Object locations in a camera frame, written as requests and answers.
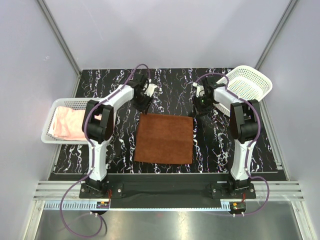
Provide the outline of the brown towel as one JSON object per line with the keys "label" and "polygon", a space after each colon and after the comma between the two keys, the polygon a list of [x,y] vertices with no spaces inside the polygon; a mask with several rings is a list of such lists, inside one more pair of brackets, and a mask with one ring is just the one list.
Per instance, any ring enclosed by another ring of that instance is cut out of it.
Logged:
{"label": "brown towel", "polygon": [[150,164],[193,163],[193,118],[141,114],[136,131],[134,161]]}

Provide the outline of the pink towel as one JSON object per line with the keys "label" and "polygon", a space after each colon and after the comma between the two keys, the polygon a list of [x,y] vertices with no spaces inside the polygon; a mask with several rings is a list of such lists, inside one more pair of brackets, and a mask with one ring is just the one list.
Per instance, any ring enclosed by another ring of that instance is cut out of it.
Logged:
{"label": "pink towel", "polygon": [[55,138],[66,141],[85,141],[85,134],[82,130],[85,111],[85,109],[58,106],[50,124],[54,127]]}

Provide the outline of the white towel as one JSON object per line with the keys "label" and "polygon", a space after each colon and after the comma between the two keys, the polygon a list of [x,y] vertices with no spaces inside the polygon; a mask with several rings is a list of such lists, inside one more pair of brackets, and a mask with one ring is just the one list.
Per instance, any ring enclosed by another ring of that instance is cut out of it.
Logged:
{"label": "white towel", "polygon": [[54,127],[51,125],[49,130],[48,130],[48,135],[50,135],[51,137],[55,137],[55,129]]}

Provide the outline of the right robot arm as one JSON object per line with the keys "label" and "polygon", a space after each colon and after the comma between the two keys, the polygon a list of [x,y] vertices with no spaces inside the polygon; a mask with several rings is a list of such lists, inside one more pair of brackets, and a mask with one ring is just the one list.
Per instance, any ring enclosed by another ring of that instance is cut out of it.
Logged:
{"label": "right robot arm", "polygon": [[227,83],[215,82],[214,75],[214,72],[207,73],[195,81],[193,110],[203,116],[209,114],[215,104],[229,107],[229,130],[235,147],[232,167],[221,193],[236,199],[251,188],[250,162],[262,128],[260,105],[256,99],[245,100],[228,90]]}

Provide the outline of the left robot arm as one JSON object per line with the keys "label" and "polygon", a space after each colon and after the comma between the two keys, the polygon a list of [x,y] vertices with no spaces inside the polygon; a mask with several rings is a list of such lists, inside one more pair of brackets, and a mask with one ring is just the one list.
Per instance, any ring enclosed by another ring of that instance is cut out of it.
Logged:
{"label": "left robot arm", "polygon": [[146,114],[158,86],[143,74],[119,85],[112,93],[100,100],[87,102],[82,131],[88,142],[89,169],[81,191],[90,191],[95,197],[103,198],[110,191],[107,183],[106,152],[114,134],[117,111],[127,102],[136,110]]}

